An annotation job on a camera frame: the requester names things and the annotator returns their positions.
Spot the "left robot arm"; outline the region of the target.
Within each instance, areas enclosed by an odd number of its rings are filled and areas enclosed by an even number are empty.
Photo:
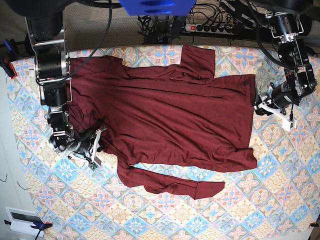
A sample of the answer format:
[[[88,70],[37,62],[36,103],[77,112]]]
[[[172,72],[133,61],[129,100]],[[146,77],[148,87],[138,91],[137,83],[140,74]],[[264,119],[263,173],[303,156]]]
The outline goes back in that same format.
[[[285,81],[278,86],[270,84],[270,91],[256,97],[254,110],[257,115],[274,114],[282,120],[282,128],[290,131],[297,126],[294,114],[287,116],[286,108],[298,106],[311,95],[317,86],[313,67],[301,34],[305,29],[300,16],[312,9],[311,0],[257,0],[265,8],[264,16],[246,4],[256,22],[256,41],[260,50],[274,64],[284,68]],[[277,39],[278,57],[275,59],[263,46],[260,28],[270,27],[273,39]]]

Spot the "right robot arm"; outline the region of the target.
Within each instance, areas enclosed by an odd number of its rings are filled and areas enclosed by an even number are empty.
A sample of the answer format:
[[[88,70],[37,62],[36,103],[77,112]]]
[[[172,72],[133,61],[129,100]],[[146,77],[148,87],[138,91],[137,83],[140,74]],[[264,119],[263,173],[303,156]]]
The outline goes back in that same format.
[[[47,122],[53,133],[49,143],[57,153],[69,152],[69,158],[87,161],[95,170],[102,162],[100,138],[104,127],[76,131],[69,121],[68,103],[73,100],[70,54],[66,50],[63,11],[71,0],[8,0],[6,4],[25,18],[30,48],[34,54],[35,81],[40,103],[48,106]]]

